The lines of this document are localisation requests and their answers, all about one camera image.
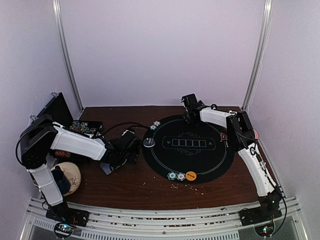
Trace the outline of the clear acrylic dealer button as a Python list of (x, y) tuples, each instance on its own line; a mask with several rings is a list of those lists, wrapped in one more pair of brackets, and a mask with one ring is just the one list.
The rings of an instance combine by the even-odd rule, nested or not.
[(152, 148), (153, 146), (155, 146), (156, 142), (152, 137), (147, 137), (143, 140), (143, 146), (145, 148)]

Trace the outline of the blue playing card deck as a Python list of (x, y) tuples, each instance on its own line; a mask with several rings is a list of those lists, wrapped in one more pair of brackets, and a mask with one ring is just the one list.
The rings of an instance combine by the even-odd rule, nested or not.
[(113, 172), (113, 169), (112, 169), (112, 167), (110, 166), (109, 163), (104, 163), (104, 162), (102, 162), (102, 163), (100, 164), (100, 167), (101, 167), (101, 169), (103, 170), (103, 172), (104, 172), (106, 175), (109, 175), (109, 174), (111, 174), (111, 173)]

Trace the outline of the blue green 50 chip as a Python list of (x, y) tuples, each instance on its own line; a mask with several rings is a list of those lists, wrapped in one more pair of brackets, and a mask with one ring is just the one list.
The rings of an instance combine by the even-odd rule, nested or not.
[(169, 173), (167, 174), (167, 178), (168, 178), (170, 181), (174, 181), (174, 180), (176, 180), (176, 178), (177, 178), (177, 174), (176, 174), (175, 172), (169, 172)]
[(151, 125), (151, 126), (149, 127), (149, 129), (150, 129), (151, 131), (155, 131), (155, 130), (157, 129), (157, 127), (156, 127), (155, 125)]

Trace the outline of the blue cream 10 chip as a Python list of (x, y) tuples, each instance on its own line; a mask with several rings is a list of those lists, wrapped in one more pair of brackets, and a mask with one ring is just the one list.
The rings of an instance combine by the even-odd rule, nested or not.
[(186, 175), (184, 173), (178, 173), (176, 179), (179, 181), (184, 181), (186, 179)]
[(159, 127), (161, 125), (161, 123), (159, 121), (154, 121), (153, 124), (156, 126), (156, 127)]

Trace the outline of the red triangular all-in marker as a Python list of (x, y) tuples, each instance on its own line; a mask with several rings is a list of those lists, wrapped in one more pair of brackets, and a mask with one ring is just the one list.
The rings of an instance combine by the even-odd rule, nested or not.
[(223, 132), (221, 132), (220, 133), (220, 141), (221, 142), (223, 142), (223, 141), (228, 141), (228, 135), (227, 134), (225, 134), (225, 133), (223, 133)]

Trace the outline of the yellow big blind button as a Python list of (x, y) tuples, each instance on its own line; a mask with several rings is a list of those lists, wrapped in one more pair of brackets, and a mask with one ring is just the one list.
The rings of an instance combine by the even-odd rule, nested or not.
[(197, 174), (194, 171), (188, 171), (185, 173), (185, 178), (188, 181), (193, 182), (197, 179)]

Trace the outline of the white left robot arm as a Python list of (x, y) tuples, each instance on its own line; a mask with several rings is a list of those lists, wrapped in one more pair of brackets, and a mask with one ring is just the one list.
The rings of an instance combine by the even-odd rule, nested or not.
[(53, 121), (48, 114), (34, 120), (22, 132), (17, 144), (20, 163), (33, 176), (40, 192), (53, 206), (53, 215), (61, 222), (69, 221), (72, 211), (62, 203), (64, 197), (48, 167), (48, 155), (55, 156), (60, 151), (76, 160), (100, 161), (106, 163), (113, 172), (125, 163), (136, 162), (141, 146), (141, 139), (130, 129), (125, 130), (119, 138), (107, 140), (102, 135), (71, 130)]

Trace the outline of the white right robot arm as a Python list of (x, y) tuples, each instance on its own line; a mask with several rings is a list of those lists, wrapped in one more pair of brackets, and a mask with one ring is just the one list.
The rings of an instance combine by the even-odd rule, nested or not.
[(260, 198), (270, 201), (282, 198), (279, 187), (260, 155), (258, 138), (246, 111), (219, 110), (215, 104), (208, 106), (197, 100), (194, 93), (183, 96), (181, 103), (186, 111), (183, 116), (189, 123), (200, 121), (226, 129), (227, 142), (244, 161)]

